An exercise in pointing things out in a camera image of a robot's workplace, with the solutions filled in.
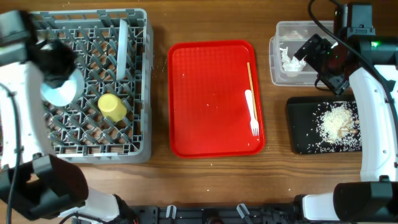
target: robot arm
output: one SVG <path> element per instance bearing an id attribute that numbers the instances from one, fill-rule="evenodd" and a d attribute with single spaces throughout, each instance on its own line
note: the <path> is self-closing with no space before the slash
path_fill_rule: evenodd
<path id="1" fill-rule="evenodd" d="M 14 21 L 14 26 L 3 26 L 10 24 L 9 21 Z M 72 50 L 57 40 L 37 44 L 34 26 L 25 12 L 1 14 L 0 25 L 0 83 L 13 92 L 16 102 L 13 108 L 7 91 L 0 90 L 4 142 L 1 200 L 8 203 L 12 190 L 14 197 L 9 206 L 29 220 L 60 216 L 93 223 L 138 223 L 138 216 L 117 195 L 89 188 L 77 166 L 54 156 L 43 119 L 42 97 L 56 106 L 65 106 L 81 95 L 84 79 L 75 68 Z M 72 97 L 54 97 L 64 88 L 68 88 Z M 15 120 L 19 121 L 21 133 L 19 164 L 16 164 Z M 16 168 L 18 176 L 14 180 Z M 38 179 L 31 180 L 32 174 Z"/>
<path id="2" fill-rule="evenodd" d="M 343 42 L 366 61 L 359 60 L 345 46 L 333 48 L 316 34 L 295 56 L 299 60 L 305 57 L 318 72 L 318 79 L 335 95 L 352 87 L 361 122 L 362 182 L 338 184 L 334 192 L 302 197 L 302 216 L 311 221 L 396 222 L 398 151 L 394 119 L 397 115 L 392 110 L 397 109 L 397 104 L 389 102 L 381 82 L 386 83 L 392 99 L 397 99 L 398 40 L 375 36 L 370 4 L 338 7 L 335 15 L 335 35 L 339 38 L 343 35 Z M 364 63 L 375 65 L 381 78 L 377 80 L 363 68 Z"/>

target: black cutting board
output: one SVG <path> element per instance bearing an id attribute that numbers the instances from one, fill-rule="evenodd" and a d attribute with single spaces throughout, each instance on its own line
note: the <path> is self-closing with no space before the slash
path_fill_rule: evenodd
<path id="1" fill-rule="evenodd" d="M 353 134 L 358 140 L 357 144 L 336 145 L 322 142 L 319 133 L 316 132 L 319 116 L 331 110 L 331 105 L 340 105 L 339 102 L 347 102 L 348 108 L 353 116 L 358 117 L 358 110 L 353 95 L 343 96 L 301 96 L 292 97 L 287 100 L 286 110 L 289 125 L 292 149 L 298 154 L 318 154 L 330 152 L 353 152 L 361 151 L 359 143 L 360 131 Z"/>

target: wooden table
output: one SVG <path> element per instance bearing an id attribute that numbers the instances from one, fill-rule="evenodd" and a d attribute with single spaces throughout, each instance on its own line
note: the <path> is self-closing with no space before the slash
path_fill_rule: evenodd
<path id="1" fill-rule="evenodd" d="M 152 158 L 146 164 L 80 165 L 89 185 L 118 194 L 129 205 L 236 205 L 245 202 L 289 202 L 297 194 L 332 191 L 340 182 L 359 181 L 361 153 L 300 156 L 290 147 L 285 104 L 291 96 L 324 95 L 315 88 L 277 87 L 269 70 L 269 39 L 279 21 L 308 21 L 308 0 L 257 1 L 109 1 L 13 0 L 11 9 L 59 11 L 77 9 L 143 8 L 154 30 L 152 72 Z M 319 20 L 332 20 L 334 6 L 316 2 Z M 397 35 L 398 1 L 374 2 L 374 26 L 379 35 Z M 167 52 L 178 42 L 244 39 L 257 57 L 267 143 L 255 156 L 179 159 L 170 150 L 167 99 Z M 0 203 L 0 222 L 6 206 Z M 26 220 L 13 213 L 14 223 Z M 36 223 L 58 223 L 38 220 Z"/>

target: plastic fork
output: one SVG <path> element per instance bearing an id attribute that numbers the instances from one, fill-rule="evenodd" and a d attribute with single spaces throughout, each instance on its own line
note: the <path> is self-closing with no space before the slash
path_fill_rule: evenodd
<path id="1" fill-rule="evenodd" d="M 248 108 L 250 112 L 250 127 L 251 127 L 251 132 L 253 136 L 258 136 L 259 135 L 259 122 L 256 120 L 256 117 L 254 116 L 254 105 L 253 105 L 253 97 L 251 94 L 251 90 L 246 90 L 244 92 L 244 95 L 246 96 L 246 102 L 248 103 Z"/>

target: gray dish rack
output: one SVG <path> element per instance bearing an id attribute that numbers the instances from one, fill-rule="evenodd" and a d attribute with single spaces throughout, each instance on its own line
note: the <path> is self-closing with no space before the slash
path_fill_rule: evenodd
<path id="1" fill-rule="evenodd" d="M 44 102 L 44 119 L 58 157 L 92 164 L 146 162 L 151 154 L 150 73 L 153 30 L 143 9 L 32 12 L 40 39 L 60 39 L 80 57 L 84 94 L 65 107 Z M 125 78 L 116 81 L 120 19 L 129 25 Z M 113 123 L 97 102 L 112 93 L 127 115 Z"/>

